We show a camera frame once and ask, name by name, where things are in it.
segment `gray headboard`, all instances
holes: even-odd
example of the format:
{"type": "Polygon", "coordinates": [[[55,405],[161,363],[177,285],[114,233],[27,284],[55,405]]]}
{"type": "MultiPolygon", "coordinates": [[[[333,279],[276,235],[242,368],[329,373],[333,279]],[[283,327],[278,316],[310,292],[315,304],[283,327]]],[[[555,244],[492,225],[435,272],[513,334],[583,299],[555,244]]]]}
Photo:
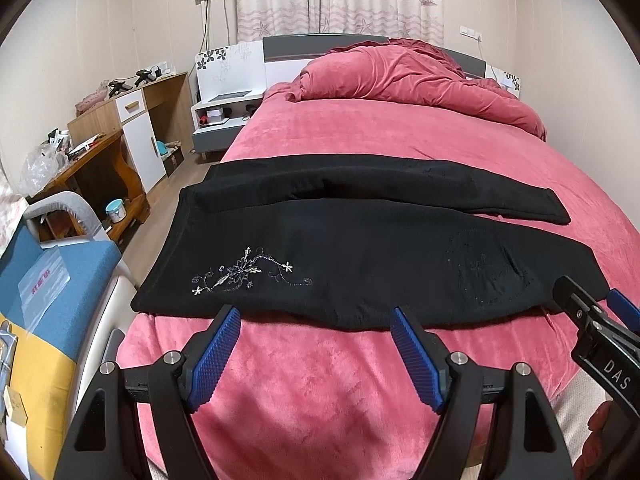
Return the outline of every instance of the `gray headboard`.
{"type": "MultiPolygon", "coordinates": [[[[385,43],[386,36],[369,36],[367,34],[291,34],[290,36],[268,36],[262,38],[265,63],[273,61],[313,59],[326,54],[332,48],[349,46],[363,41],[385,43]]],[[[469,77],[482,78],[486,71],[486,63],[467,54],[461,54],[441,48],[462,67],[469,77]]]]}

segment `blue cushion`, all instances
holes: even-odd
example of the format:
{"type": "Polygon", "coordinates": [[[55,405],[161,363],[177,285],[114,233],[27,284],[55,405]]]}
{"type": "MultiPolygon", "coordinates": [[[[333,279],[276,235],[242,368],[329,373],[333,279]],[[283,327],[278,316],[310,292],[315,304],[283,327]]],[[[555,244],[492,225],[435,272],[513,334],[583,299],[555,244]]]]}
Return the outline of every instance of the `blue cushion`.
{"type": "Polygon", "coordinates": [[[0,258],[0,312],[6,316],[6,298],[12,299],[14,293],[18,294],[18,282],[27,273],[31,266],[42,254],[42,248],[36,239],[31,235],[27,224],[20,221],[18,229],[11,238],[9,246],[0,258]]]}
{"type": "MultiPolygon", "coordinates": [[[[111,241],[72,244],[58,249],[70,280],[44,313],[33,333],[76,361],[89,322],[121,256],[118,247],[111,241]]],[[[14,290],[9,291],[12,294],[3,288],[0,290],[10,305],[3,314],[12,323],[24,327],[17,282],[14,290]]]]}

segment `metal screw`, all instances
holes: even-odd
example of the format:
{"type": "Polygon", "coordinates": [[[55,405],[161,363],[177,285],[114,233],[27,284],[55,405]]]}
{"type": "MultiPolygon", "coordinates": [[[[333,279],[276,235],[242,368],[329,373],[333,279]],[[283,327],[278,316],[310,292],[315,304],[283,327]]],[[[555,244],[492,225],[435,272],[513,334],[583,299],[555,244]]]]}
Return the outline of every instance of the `metal screw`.
{"type": "Polygon", "coordinates": [[[457,365],[466,365],[469,362],[469,358],[462,352],[453,352],[451,360],[457,365]]]}
{"type": "Polygon", "coordinates": [[[111,361],[107,361],[100,365],[100,373],[109,375],[111,372],[115,370],[115,367],[116,367],[115,364],[113,364],[111,361]]]}
{"type": "Polygon", "coordinates": [[[520,375],[528,376],[531,373],[531,367],[526,363],[518,363],[516,364],[516,371],[520,375]]]}
{"type": "Polygon", "coordinates": [[[164,354],[164,357],[162,358],[162,360],[168,365],[175,365],[180,360],[181,357],[182,355],[180,354],[180,352],[176,350],[171,350],[170,352],[167,352],[166,354],[164,354]]]}

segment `blue gripper pad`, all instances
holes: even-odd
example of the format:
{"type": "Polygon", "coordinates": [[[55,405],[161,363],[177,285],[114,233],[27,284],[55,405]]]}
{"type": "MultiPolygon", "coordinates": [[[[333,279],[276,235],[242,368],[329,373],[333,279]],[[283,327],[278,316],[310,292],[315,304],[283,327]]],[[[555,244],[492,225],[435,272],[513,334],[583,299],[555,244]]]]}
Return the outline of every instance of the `blue gripper pad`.
{"type": "Polygon", "coordinates": [[[607,306],[631,332],[640,333],[640,310],[622,292],[612,288],[607,294],[607,306]]]}
{"type": "Polygon", "coordinates": [[[240,312],[233,307],[193,367],[191,393],[186,401],[191,413],[211,399],[239,336],[240,312]]]}
{"type": "Polygon", "coordinates": [[[420,400],[427,406],[431,406],[434,412],[440,413],[444,406],[444,399],[440,393],[438,371],[400,308],[394,309],[391,319],[391,337],[396,343],[420,400]]]}

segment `bed headboard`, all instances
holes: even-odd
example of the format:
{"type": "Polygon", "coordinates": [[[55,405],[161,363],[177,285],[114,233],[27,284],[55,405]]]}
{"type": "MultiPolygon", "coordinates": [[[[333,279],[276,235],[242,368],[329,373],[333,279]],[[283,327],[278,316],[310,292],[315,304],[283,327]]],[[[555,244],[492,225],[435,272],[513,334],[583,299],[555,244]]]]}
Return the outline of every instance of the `bed headboard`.
{"type": "MultiPolygon", "coordinates": [[[[276,83],[293,81],[311,60],[332,48],[387,40],[386,36],[368,34],[292,34],[229,45],[196,56],[198,87],[204,102],[234,92],[263,94],[276,83]]],[[[491,67],[482,59],[446,48],[442,50],[458,62],[468,78],[494,78],[519,96],[520,79],[516,76],[491,67]]]]}
{"type": "MultiPolygon", "coordinates": [[[[291,34],[262,38],[267,88],[280,81],[291,81],[309,61],[332,48],[363,41],[385,43],[386,40],[386,36],[367,34],[291,34]]],[[[482,59],[447,48],[441,50],[455,59],[468,77],[478,79],[486,76],[487,65],[482,59]]]]}

